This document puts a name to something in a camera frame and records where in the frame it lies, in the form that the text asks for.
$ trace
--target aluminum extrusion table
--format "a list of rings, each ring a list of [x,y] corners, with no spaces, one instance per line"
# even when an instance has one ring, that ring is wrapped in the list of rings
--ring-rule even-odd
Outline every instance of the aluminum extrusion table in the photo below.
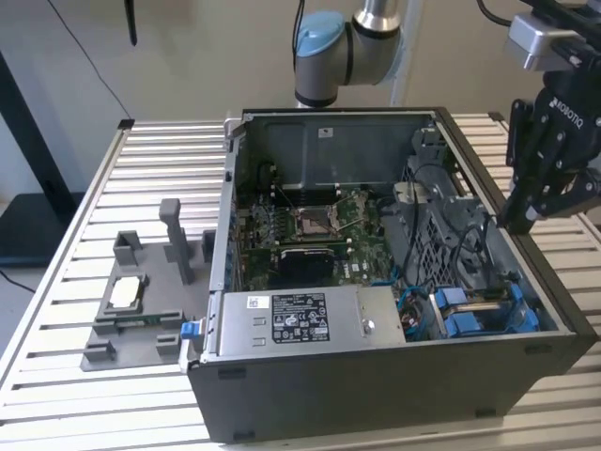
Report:
[[[456,115],[455,120],[506,193],[511,177],[504,166],[506,124],[489,115]],[[90,373],[79,367],[113,266],[116,232],[135,229],[145,242],[166,241],[159,203],[176,196],[187,236],[199,239],[217,223],[223,160],[220,122],[136,122],[131,131],[119,131],[0,361],[0,450],[223,449],[210,442],[188,379],[176,365]],[[596,228],[579,215],[539,222],[532,234],[601,332],[601,236]],[[601,449],[601,344],[565,376],[536,383],[503,419],[244,449],[550,447]]]

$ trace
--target gray post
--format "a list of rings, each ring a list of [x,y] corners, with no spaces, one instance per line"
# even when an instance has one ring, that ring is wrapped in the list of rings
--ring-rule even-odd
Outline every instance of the gray post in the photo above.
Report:
[[[181,283],[189,285],[194,279],[194,274],[190,267],[186,232],[179,224],[180,209],[179,199],[163,199],[159,207],[159,219],[167,224],[167,236],[170,242],[167,244],[168,247],[165,246],[167,259],[172,258],[177,263]]]

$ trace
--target power cord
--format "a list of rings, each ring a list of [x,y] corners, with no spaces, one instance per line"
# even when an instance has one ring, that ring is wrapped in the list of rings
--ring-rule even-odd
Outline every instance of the power cord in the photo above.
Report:
[[[478,8],[482,11],[482,13],[485,15],[485,17],[493,22],[496,23],[497,25],[500,26],[511,26],[511,21],[508,21],[507,19],[503,19],[502,17],[499,17],[495,14],[493,14],[492,12],[490,12],[490,10],[486,7],[484,0],[476,0],[476,3],[478,4]]]
[[[302,16],[304,15],[304,1],[299,0],[297,15],[294,18],[294,27],[292,28],[292,67],[297,69],[297,47],[299,45],[299,33],[301,32]]]
[[[82,45],[82,43],[75,37],[75,35],[73,34],[73,32],[70,30],[69,26],[67,25],[67,23],[63,19],[63,16],[60,15],[60,12],[58,12],[58,9],[56,9],[56,7],[54,6],[54,3],[52,2],[52,0],[46,0],[46,1],[48,2],[48,5],[50,5],[50,7],[54,10],[54,13],[56,14],[56,17],[58,17],[58,19],[63,24],[63,26],[65,27],[65,29],[69,32],[69,34],[71,35],[71,37],[73,38],[73,40],[77,43],[77,45],[79,46],[79,48],[82,49],[82,52],[84,53],[84,55],[87,58],[87,60],[89,61],[90,65],[92,66],[92,68],[96,72],[96,75],[98,76],[99,80],[109,90],[109,92],[111,93],[111,95],[113,96],[113,98],[121,106],[121,109],[125,113],[125,116],[127,116],[128,119],[131,119],[130,113],[125,108],[125,106],[123,106],[123,103],[121,102],[121,100],[119,99],[119,97],[115,94],[115,92],[113,91],[113,89],[111,89],[111,87],[108,86],[108,84],[104,81],[104,79],[102,78],[102,75],[100,75],[100,72],[99,72],[98,68],[94,64],[94,61],[92,61],[92,58],[90,58],[90,55],[87,54],[87,52],[85,51],[85,48]]]
[[[26,285],[20,284],[19,282],[15,282],[14,280],[12,280],[2,270],[0,270],[0,275],[2,275],[5,279],[7,279],[7,282],[9,282],[10,284],[14,285],[15,287],[19,287],[19,288],[25,289],[25,290],[29,291],[30,293],[34,293],[34,294],[36,293],[36,291],[34,289],[32,289],[32,288],[30,288],[30,287],[28,287]]]

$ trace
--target black cable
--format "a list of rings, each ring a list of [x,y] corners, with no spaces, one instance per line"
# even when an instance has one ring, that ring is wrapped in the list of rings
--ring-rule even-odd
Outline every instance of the black cable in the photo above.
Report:
[[[125,113],[125,116],[127,116],[128,119],[131,119],[130,113],[125,108],[125,106],[123,106],[123,103],[121,102],[121,100],[119,99],[119,97],[116,96],[116,94],[113,91],[113,89],[111,89],[111,87],[108,86],[108,84],[104,81],[104,79],[102,78],[102,75],[100,75],[100,72],[99,72],[98,68],[94,64],[94,61],[92,61],[92,58],[90,58],[90,55],[87,54],[87,52],[85,51],[85,48],[82,45],[82,43],[77,38],[75,38],[75,35],[73,34],[73,32],[70,30],[69,26],[67,25],[67,23],[63,19],[63,16],[61,16],[60,12],[58,12],[58,9],[56,9],[56,7],[54,6],[54,3],[52,2],[52,0],[46,0],[46,1],[50,5],[50,7],[54,10],[54,13],[56,14],[56,16],[58,17],[58,19],[60,20],[60,22],[63,24],[63,26],[65,26],[65,29],[69,32],[69,34],[71,35],[71,37],[73,38],[73,40],[77,43],[77,45],[79,46],[79,48],[82,50],[82,52],[84,53],[85,57],[89,61],[90,65],[92,66],[92,68],[96,72],[96,75],[98,76],[99,80],[109,90],[109,92],[113,95],[113,97],[115,98],[115,100],[117,101],[117,103],[121,106],[121,108],[123,109],[123,112]]]
[[[417,169],[415,169],[415,171],[413,171],[413,176],[411,176],[411,178],[413,179],[413,182],[420,182],[416,179],[417,177],[417,173],[420,172],[422,169],[424,169],[425,167],[437,167],[439,169],[445,169],[445,167],[442,164],[439,163],[424,163],[424,164],[420,164],[419,166],[417,166]]]
[[[413,184],[413,223],[411,225],[411,234],[409,238],[409,249],[407,250],[407,254],[405,255],[405,259],[403,260],[403,268],[401,268],[400,278],[405,280],[405,283],[408,287],[411,286],[411,283],[407,279],[407,266],[409,264],[409,259],[411,257],[411,253],[413,252],[413,248],[415,247],[415,242],[417,241],[417,227],[419,225],[419,215],[420,215],[420,204],[417,201],[417,192],[415,191],[415,184]],[[417,275],[420,275],[420,268],[417,268]]]
[[[466,285],[466,288],[472,288],[472,286],[471,286],[470,282],[466,279],[466,277],[463,275],[463,273],[461,273],[459,271],[459,268],[457,267],[457,262],[459,260],[459,255],[461,254],[461,248],[463,247],[463,244],[464,244],[466,238],[468,237],[468,235],[470,234],[470,232],[472,230],[478,234],[478,238],[480,239],[480,243],[483,245],[483,247],[487,248],[486,238],[485,238],[483,229],[480,228],[480,226],[477,224],[471,224],[466,227],[466,229],[463,231],[463,233],[459,237],[459,241],[457,242],[457,246],[455,248],[455,251],[453,253],[453,258],[451,260],[451,269],[455,274],[455,282],[457,282],[457,279],[461,279],[461,281]],[[474,254],[476,254],[478,259],[480,260],[480,264],[484,268],[487,264],[484,262],[480,252],[477,252]]]
[[[511,21],[503,19],[502,17],[499,17],[490,12],[490,10],[486,7],[484,0],[476,0],[476,3],[478,4],[478,8],[482,11],[482,13],[489,21],[494,22],[500,26],[511,26]]]
[[[272,182],[272,180],[269,180],[267,185],[263,185],[261,180],[261,170],[263,169],[263,166],[272,167],[273,165],[275,165],[275,163],[272,160],[263,160],[256,166],[256,186],[259,190],[267,190]]]
[[[495,267],[492,264],[492,255],[490,254],[490,249],[488,248],[488,244],[486,243],[486,234],[488,233],[488,225],[492,221],[493,215],[486,213],[485,214],[485,224],[482,231],[482,237],[484,242],[482,243],[482,247],[484,247],[485,258],[486,258],[486,282],[488,285],[492,285],[492,278],[495,273]]]
[[[288,204],[290,204],[290,207],[292,207],[293,209],[295,209],[296,207],[294,206],[294,204],[292,203],[292,201],[288,198],[287,195],[285,195],[284,190],[282,188],[280,188],[278,185],[275,185],[275,187],[277,188],[277,190],[282,193],[282,196],[284,197],[284,199],[286,200],[286,202]]]
[[[304,1],[299,0],[297,15],[294,18],[294,27],[292,28],[292,67],[297,68],[297,49],[299,45],[299,33],[301,32],[302,16],[304,15]]]
[[[36,293],[36,291],[26,285],[20,284],[19,282],[15,282],[14,280],[12,280],[10,277],[8,277],[4,271],[0,270],[0,275],[2,275],[5,279],[7,279],[7,282],[9,282],[10,284],[22,288],[22,289],[26,289],[27,291],[29,291],[30,293]]]

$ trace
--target gray plastic part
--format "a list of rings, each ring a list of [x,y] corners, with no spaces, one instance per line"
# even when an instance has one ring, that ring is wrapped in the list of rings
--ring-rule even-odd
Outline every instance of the gray plastic part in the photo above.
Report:
[[[188,243],[186,232],[179,224],[179,199],[163,199],[159,207],[159,219],[167,225],[167,236],[170,244],[165,245],[167,261],[175,261],[181,277],[181,283],[189,285],[193,280],[193,272],[188,261]]]
[[[161,318],[161,326],[163,329],[178,329],[181,328],[181,325],[186,320],[184,317],[184,312],[182,310],[164,310],[161,312],[165,315],[164,318]]]
[[[162,334],[157,336],[157,352],[160,355],[178,355],[181,338],[179,334]]]
[[[105,362],[115,358],[115,348],[110,340],[97,340],[85,345],[84,360],[89,362]]]
[[[116,324],[112,322],[96,322],[92,324],[92,330],[96,335],[116,334],[118,332]]]
[[[83,358],[81,364],[83,371],[177,362],[177,353],[157,352],[157,336],[178,334],[184,320],[195,320],[205,316],[208,306],[210,264],[204,261],[200,249],[201,241],[191,241],[189,255],[192,257],[190,266],[193,281],[189,285],[182,285],[177,266],[168,263],[165,259],[163,246],[164,243],[149,243],[135,251],[137,267],[120,267],[115,263],[88,342],[96,343],[102,339],[110,339],[116,353],[112,360],[90,361]],[[140,311],[127,314],[106,312],[117,277],[132,275],[147,277]],[[143,318],[148,315],[152,315],[153,320],[144,324]],[[114,318],[116,321],[109,321],[109,318]],[[124,319],[131,319],[131,324],[127,324],[127,327],[120,325],[119,321]]]
[[[135,230],[119,232],[116,234],[113,253],[120,266],[137,266],[134,251],[142,249],[142,243]]]

